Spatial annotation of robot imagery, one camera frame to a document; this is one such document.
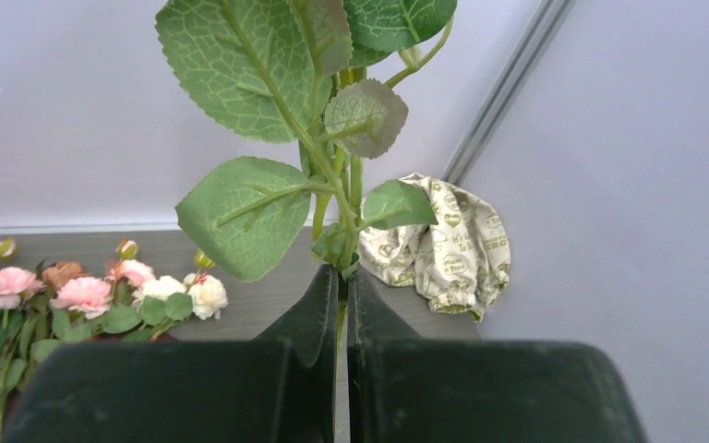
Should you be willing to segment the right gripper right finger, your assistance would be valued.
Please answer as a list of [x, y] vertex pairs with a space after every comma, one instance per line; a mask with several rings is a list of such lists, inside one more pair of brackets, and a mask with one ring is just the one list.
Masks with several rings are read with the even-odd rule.
[[348, 284], [353, 442], [644, 442], [626, 385], [594, 346], [435, 340], [364, 271]]

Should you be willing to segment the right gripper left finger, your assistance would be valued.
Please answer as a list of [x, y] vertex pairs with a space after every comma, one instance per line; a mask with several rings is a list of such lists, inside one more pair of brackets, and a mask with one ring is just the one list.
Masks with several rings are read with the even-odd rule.
[[92, 341], [38, 367], [6, 442], [331, 442], [337, 271], [250, 341]]

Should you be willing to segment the cream peach rose stem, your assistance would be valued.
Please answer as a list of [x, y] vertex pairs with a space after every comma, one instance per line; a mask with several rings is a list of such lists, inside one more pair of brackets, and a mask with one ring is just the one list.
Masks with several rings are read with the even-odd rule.
[[239, 281], [259, 281], [314, 214], [312, 252], [339, 285], [370, 228], [437, 221], [425, 192], [389, 180], [365, 193], [363, 162], [384, 155], [408, 106], [396, 86], [428, 61], [421, 43], [448, 39], [453, 1], [169, 1], [156, 14], [162, 53], [180, 87], [242, 138], [295, 142], [292, 166], [239, 156], [202, 178], [176, 205], [180, 228]]

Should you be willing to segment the pink rose stem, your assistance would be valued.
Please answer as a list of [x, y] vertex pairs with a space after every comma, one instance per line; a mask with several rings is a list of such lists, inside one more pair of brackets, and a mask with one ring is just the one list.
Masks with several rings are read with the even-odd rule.
[[182, 279], [156, 275], [138, 252], [136, 241], [123, 239], [97, 276], [76, 261], [12, 266], [17, 244], [11, 238], [0, 241], [0, 439], [8, 393], [25, 389], [60, 345], [103, 334], [155, 341], [193, 317], [220, 318], [229, 300], [202, 251]]

